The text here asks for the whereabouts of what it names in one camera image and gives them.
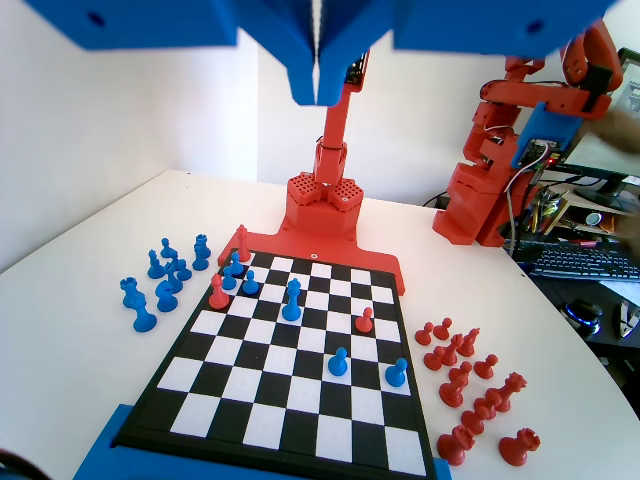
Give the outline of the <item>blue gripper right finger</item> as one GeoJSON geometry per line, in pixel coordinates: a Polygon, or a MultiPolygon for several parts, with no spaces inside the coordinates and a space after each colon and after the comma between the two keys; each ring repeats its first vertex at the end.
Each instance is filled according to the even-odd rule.
{"type": "Polygon", "coordinates": [[[334,106],[341,98],[350,65],[393,25],[394,1],[323,1],[319,31],[319,104],[334,106]]]}

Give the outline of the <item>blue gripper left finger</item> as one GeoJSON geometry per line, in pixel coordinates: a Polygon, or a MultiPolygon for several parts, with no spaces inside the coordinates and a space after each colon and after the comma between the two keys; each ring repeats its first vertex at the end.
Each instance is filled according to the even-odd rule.
{"type": "Polygon", "coordinates": [[[286,69],[293,100],[314,105],[311,1],[235,1],[238,25],[286,69]]]}

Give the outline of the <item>person hand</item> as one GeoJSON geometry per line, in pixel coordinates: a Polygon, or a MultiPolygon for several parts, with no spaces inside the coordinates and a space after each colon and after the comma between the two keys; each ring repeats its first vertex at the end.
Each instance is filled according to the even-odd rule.
{"type": "Polygon", "coordinates": [[[623,153],[640,153],[639,119],[628,112],[609,111],[592,124],[591,131],[600,140],[623,153]]]}

